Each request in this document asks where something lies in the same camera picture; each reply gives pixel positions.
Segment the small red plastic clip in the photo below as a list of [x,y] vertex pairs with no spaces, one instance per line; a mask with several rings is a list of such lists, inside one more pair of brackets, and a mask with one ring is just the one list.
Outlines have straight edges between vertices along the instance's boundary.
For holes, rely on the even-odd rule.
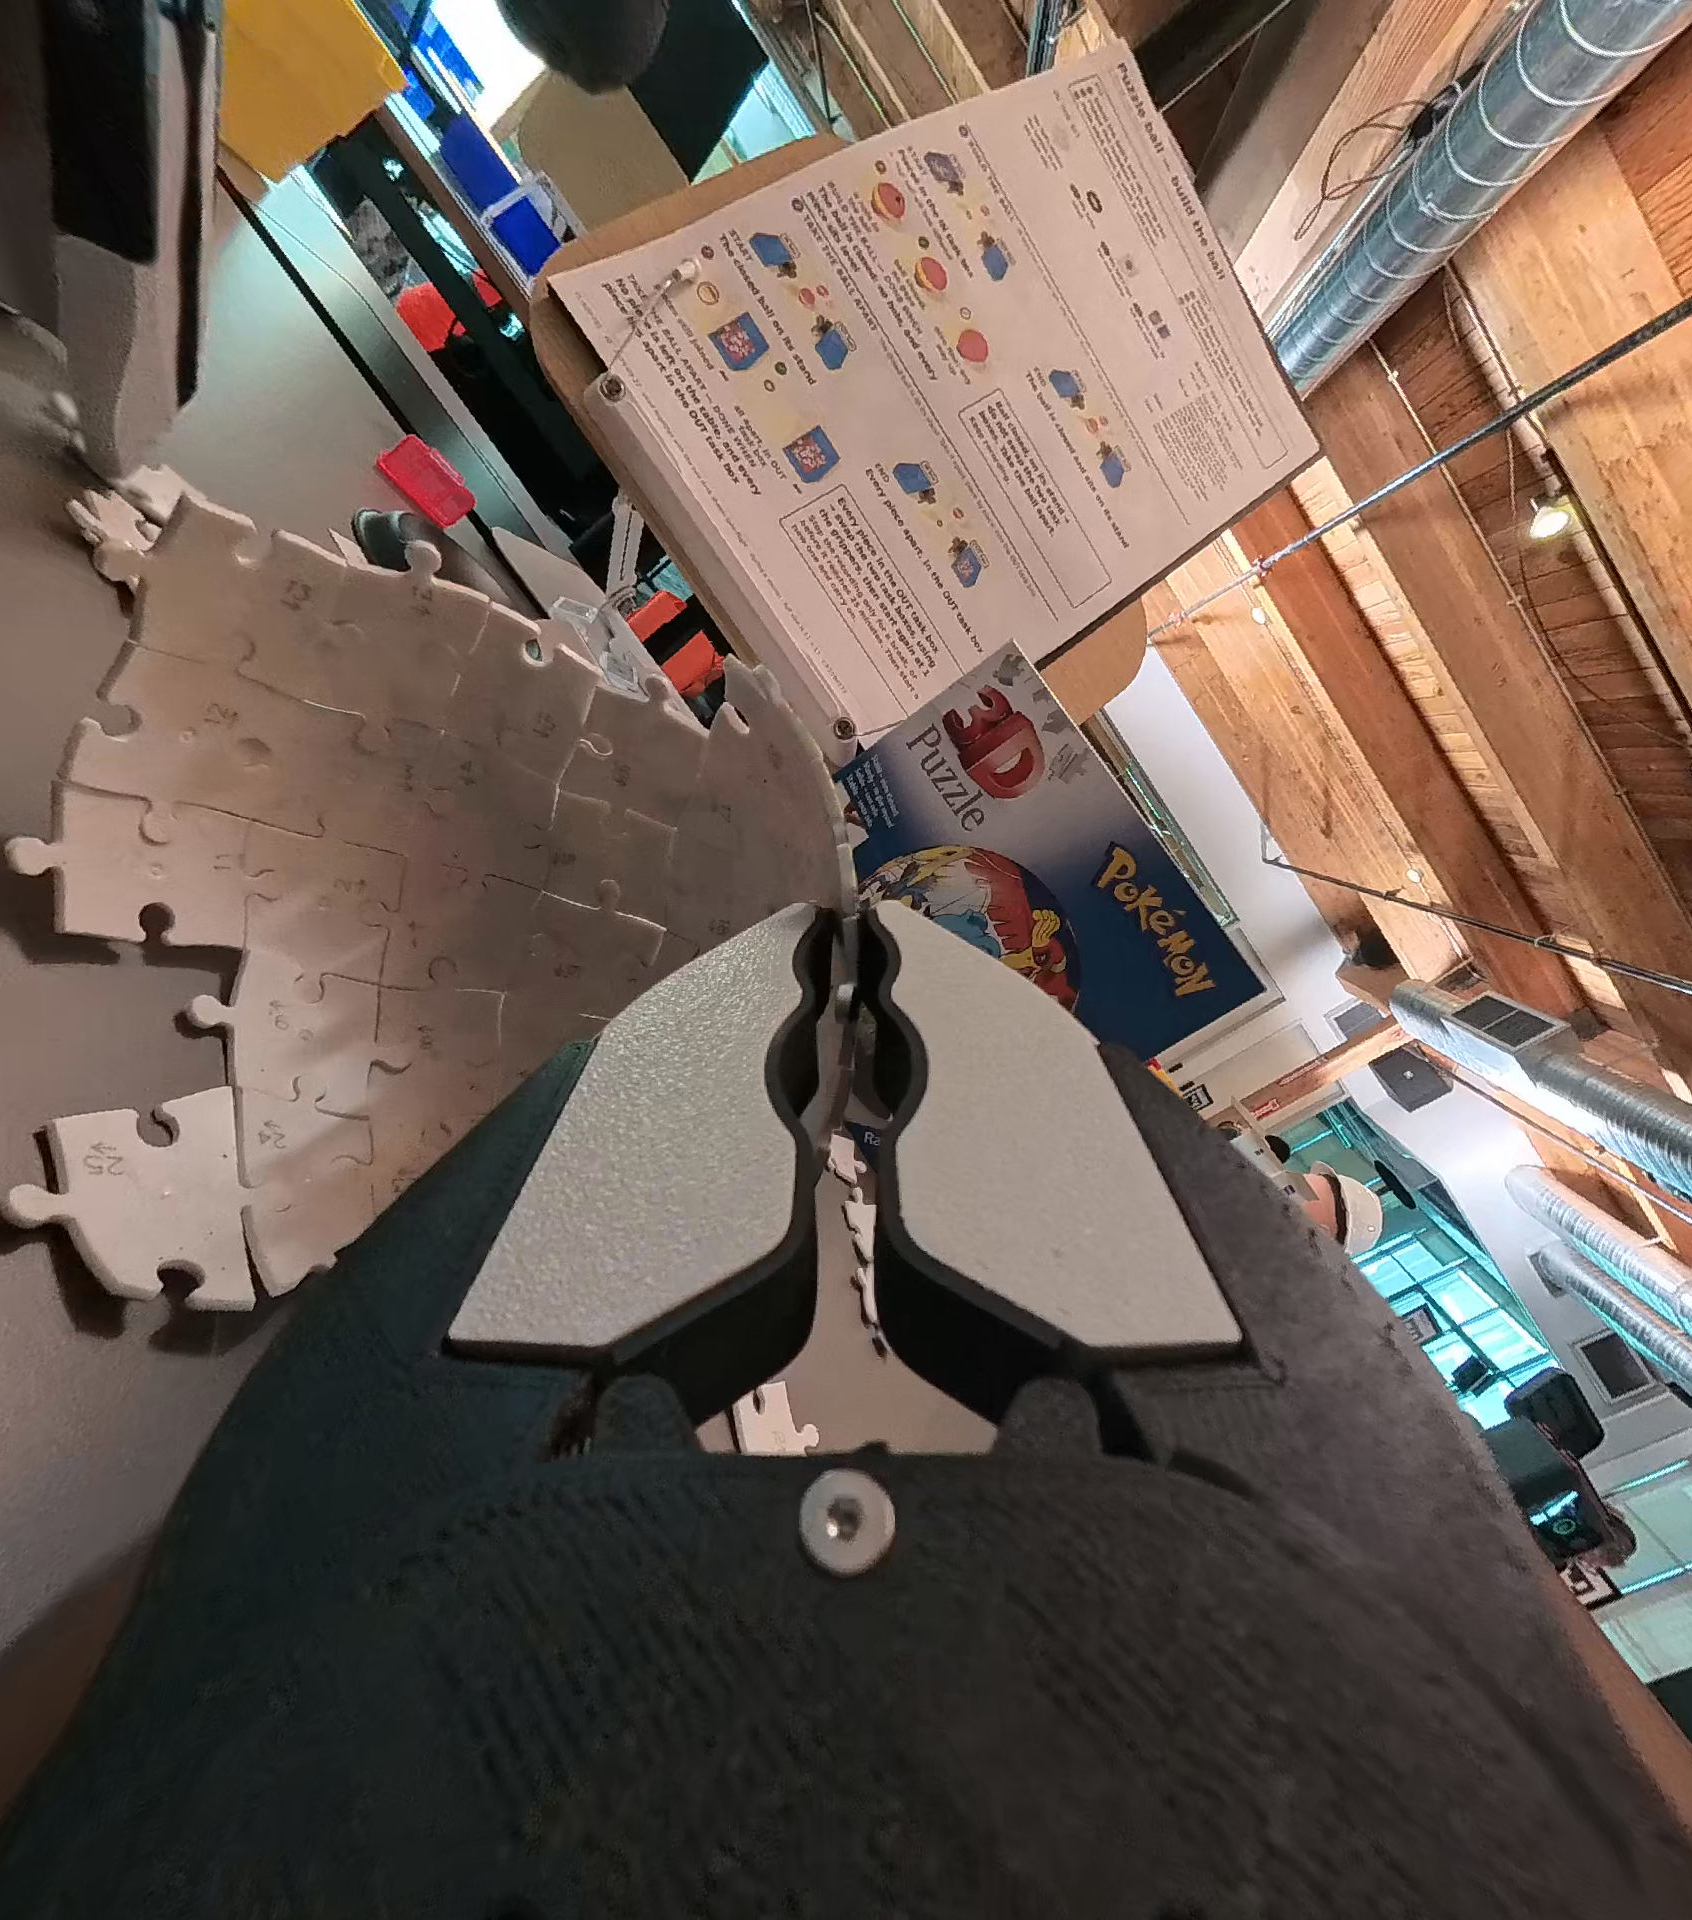
[[437,525],[446,528],[466,521],[477,497],[466,477],[446,459],[442,450],[419,439],[418,433],[403,433],[398,443],[378,451],[372,459],[378,473]]

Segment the wooden board with instruction sheet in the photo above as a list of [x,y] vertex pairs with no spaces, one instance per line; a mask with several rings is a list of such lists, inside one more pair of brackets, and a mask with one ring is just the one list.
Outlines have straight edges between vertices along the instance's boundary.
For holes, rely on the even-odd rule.
[[541,289],[590,435],[833,761],[1320,454],[1121,40],[645,204]]

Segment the silver ribbed ventilation duct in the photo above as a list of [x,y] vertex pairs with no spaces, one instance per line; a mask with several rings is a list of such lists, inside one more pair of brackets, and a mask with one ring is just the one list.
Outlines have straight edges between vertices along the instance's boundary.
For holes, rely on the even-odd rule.
[[1692,3],[1528,3],[1275,313],[1312,394],[1679,36]]

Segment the yellow plastic bin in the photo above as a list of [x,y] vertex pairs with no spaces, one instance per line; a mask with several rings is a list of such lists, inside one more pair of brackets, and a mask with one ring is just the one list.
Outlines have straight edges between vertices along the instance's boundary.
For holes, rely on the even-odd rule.
[[217,139],[286,177],[403,89],[403,70],[353,3],[226,3]]

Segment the blue storage bins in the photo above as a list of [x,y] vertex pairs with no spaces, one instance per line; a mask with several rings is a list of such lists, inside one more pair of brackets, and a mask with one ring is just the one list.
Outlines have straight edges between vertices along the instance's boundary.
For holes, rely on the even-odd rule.
[[516,169],[468,113],[449,113],[437,136],[437,161],[474,207],[479,230],[508,254],[516,276],[538,283],[556,250],[585,228],[566,193],[538,169]]

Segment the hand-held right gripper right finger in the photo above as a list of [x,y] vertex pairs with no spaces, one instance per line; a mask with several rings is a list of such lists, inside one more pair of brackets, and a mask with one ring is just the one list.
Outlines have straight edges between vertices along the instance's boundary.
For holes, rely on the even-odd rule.
[[1228,1358],[1242,1328],[1092,1030],[895,901],[863,916],[880,1329],[922,1377]]

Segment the dark adjacent table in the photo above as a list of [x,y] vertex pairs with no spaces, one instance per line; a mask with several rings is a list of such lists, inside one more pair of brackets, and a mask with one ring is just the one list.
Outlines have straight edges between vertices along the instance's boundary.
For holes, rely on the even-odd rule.
[[398,431],[419,435],[462,470],[474,490],[473,521],[479,535],[505,528],[570,558],[566,528],[541,513],[499,446],[398,318],[318,185],[297,169],[264,193],[248,193],[245,219],[322,313],[322,322],[382,409],[398,420]]

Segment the clear plastic block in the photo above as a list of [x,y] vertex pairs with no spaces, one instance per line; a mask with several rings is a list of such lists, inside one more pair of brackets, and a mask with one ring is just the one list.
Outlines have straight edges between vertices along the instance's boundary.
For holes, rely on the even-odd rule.
[[549,603],[545,616],[569,628],[563,645],[585,650],[610,682],[633,693],[643,690],[645,671],[654,661],[645,641],[627,628],[621,612],[559,595]]

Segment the partly built puzzle ball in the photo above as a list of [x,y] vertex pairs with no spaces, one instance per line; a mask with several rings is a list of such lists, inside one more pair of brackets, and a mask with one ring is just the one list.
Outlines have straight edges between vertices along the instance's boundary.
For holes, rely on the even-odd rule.
[[357,565],[186,497],[79,721],[52,835],[56,923],[235,950],[186,1022],[226,1083],[46,1121],[52,1184],[12,1188],[109,1293],[161,1275],[253,1310],[329,1269],[555,1051],[785,905],[845,907],[852,854],[826,756],[744,664],[703,723],[483,590]]

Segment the black hanging panel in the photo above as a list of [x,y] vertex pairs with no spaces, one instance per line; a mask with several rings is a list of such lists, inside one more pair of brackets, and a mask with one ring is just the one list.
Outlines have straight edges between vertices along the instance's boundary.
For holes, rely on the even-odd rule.
[[658,47],[627,89],[686,177],[711,161],[766,63],[736,3],[666,6]]

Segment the black fabric-covered device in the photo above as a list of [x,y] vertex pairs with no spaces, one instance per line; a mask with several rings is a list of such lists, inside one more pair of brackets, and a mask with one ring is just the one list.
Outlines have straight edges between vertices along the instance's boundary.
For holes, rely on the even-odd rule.
[[669,3],[497,3],[508,32],[544,69],[588,93],[633,84],[658,55]]

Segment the blue puzzle box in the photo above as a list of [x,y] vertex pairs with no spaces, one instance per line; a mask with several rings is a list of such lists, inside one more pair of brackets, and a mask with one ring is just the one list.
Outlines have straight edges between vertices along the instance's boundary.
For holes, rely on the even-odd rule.
[[1273,996],[1044,678],[1002,646],[836,776],[863,905],[999,956],[1172,1062]]

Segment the brown cardboard panel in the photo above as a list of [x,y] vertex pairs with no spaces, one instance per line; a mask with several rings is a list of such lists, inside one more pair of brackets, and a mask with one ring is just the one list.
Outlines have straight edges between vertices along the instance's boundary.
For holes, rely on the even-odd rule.
[[552,180],[585,230],[689,185],[627,86],[588,93],[544,70],[499,118],[499,134]]

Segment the silver duct with vent grille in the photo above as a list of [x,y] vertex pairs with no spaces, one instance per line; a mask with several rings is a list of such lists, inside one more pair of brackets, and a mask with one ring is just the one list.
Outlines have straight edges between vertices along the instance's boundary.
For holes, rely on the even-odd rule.
[[[1571,1025],[1523,1000],[1428,982],[1390,989],[1398,1025],[1452,1066],[1554,1115],[1643,1175],[1692,1201],[1692,1103],[1591,1059]],[[1512,1175],[1524,1212],[1550,1219],[1571,1251],[1616,1278],[1622,1299],[1650,1310],[1692,1343],[1692,1266],[1575,1201],[1552,1175]]]

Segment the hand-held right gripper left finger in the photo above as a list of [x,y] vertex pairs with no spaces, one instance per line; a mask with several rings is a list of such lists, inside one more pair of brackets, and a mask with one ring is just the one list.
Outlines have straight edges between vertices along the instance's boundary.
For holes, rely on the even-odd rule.
[[841,916],[785,905],[596,1035],[446,1347],[582,1369],[778,1369],[811,1325],[841,1094]]

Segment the black round ball stand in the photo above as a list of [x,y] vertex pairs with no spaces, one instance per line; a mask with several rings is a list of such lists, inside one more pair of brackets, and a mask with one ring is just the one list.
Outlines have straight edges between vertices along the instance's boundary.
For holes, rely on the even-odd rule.
[[407,572],[414,542],[437,549],[440,577],[466,584],[468,555],[449,540],[446,528],[418,510],[353,510],[350,538],[368,565]]

